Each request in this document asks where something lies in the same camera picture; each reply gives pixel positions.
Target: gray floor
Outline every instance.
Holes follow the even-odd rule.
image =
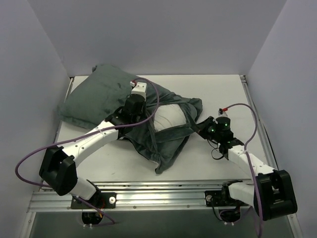
[[[216,220],[212,210],[112,212],[117,225],[83,229],[80,213],[38,213],[31,238],[182,237],[256,238],[253,216],[234,226]],[[262,238],[293,238],[286,217],[265,222]]]

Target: wall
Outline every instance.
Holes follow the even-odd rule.
[[[280,169],[293,180],[304,237],[317,234],[317,1],[288,0],[250,73]]]
[[[58,120],[53,111],[69,78],[26,0],[0,4],[0,237],[20,234],[34,187],[14,174],[28,152],[53,141]],[[31,158],[21,174],[39,181],[43,153]]]
[[[285,0],[29,0],[69,75],[245,74]]]

